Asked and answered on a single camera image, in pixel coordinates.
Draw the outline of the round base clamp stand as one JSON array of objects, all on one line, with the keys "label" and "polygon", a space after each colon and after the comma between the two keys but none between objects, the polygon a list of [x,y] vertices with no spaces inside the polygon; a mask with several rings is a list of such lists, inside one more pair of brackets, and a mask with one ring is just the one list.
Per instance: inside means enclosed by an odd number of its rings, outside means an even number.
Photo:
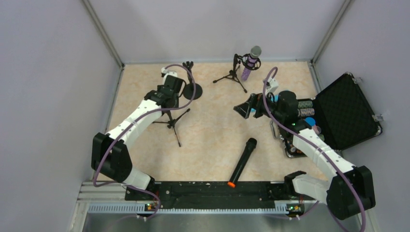
[{"label": "round base clamp stand", "polygon": [[[194,66],[193,61],[186,61],[182,64],[185,68],[187,68],[190,72],[192,72],[192,67]],[[188,75],[189,83],[183,89],[183,96],[189,100],[193,97],[194,100],[200,98],[203,94],[203,89],[199,84],[194,84],[191,77]]]}]

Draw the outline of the tripod stand with clip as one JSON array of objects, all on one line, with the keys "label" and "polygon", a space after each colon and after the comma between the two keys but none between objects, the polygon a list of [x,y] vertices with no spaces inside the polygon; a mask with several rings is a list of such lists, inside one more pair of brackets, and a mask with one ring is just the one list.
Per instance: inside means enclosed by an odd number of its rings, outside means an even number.
[{"label": "tripod stand with clip", "polygon": [[179,136],[176,132],[176,123],[188,112],[190,112],[191,109],[188,108],[184,113],[182,113],[179,117],[173,118],[171,111],[165,111],[165,114],[168,116],[169,120],[168,121],[154,121],[153,124],[166,124],[167,128],[173,129],[174,134],[177,139],[177,143],[179,147],[182,147],[182,143],[180,142]]}]

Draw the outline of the tripod stand with shock mount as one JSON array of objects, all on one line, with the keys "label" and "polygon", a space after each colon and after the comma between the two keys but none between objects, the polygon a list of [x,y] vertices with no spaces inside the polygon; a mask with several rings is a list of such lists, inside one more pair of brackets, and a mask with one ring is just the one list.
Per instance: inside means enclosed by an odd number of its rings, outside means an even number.
[{"label": "tripod stand with shock mount", "polygon": [[238,55],[238,54],[234,54],[233,68],[232,68],[231,70],[229,70],[229,74],[226,75],[226,76],[223,76],[223,77],[221,77],[221,78],[219,78],[219,79],[214,80],[214,81],[213,81],[213,84],[215,84],[215,83],[217,83],[218,81],[221,81],[221,80],[223,80],[223,79],[228,79],[228,80],[237,82],[237,83],[242,87],[243,91],[244,91],[245,93],[247,93],[248,91],[247,91],[247,90],[245,89],[245,87],[242,85],[242,82],[239,80],[239,77],[238,77],[238,74],[237,74],[237,71],[239,70],[240,65],[243,65],[243,64],[242,64],[242,56],[241,56],[241,55]]}]

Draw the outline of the purple glitter microphone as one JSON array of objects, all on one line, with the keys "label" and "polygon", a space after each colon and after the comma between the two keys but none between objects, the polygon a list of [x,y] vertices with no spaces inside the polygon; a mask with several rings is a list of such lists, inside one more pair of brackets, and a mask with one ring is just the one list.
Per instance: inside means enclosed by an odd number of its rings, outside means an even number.
[{"label": "purple glitter microphone", "polygon": [[251,71],[257,70],[260,65],[261,61],[259,56],[262,53],[262,49],[260,46],[254,46],[248,54],[242,56],[242,64],[244,65],[243,72],[241,74],[242,81],[246,81],[251,73]]}]

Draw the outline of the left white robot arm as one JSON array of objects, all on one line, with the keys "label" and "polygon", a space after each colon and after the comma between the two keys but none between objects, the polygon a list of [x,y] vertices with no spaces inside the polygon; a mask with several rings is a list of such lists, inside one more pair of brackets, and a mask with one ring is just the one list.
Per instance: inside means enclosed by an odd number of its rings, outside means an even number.
[{"label": "left white robot arm", "polygon": [[132,164],[129,149],[136,139],[164,114],[179,106],[179,93],[185,81],[174,71],[163,75],[156,90],[148,92],[139,106],[109,132],[97,133],[92,141],[91,167],[118,183],[146,190],[154,178]]}]

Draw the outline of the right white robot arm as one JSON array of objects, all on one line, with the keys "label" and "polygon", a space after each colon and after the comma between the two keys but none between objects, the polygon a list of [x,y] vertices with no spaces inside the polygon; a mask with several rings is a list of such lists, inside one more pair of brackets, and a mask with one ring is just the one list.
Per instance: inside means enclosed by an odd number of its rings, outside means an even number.
[{"label": "right white robot arm", "polygon": [[340,220],[375,207],[371,171],[366,166],[353,165],[327,145],[298,115],[298,105],[299,101],[291,91],[280,92],[277,101],[262,93],[252,93],[233,110],[244,119],[249,117],[252,109],[255,110],[254,118],[267,116],[273,119],[282,138],[302,151],[327,177],[324,181],[302,171],[290,174],[287,177],[292,191],[325,203]]}]

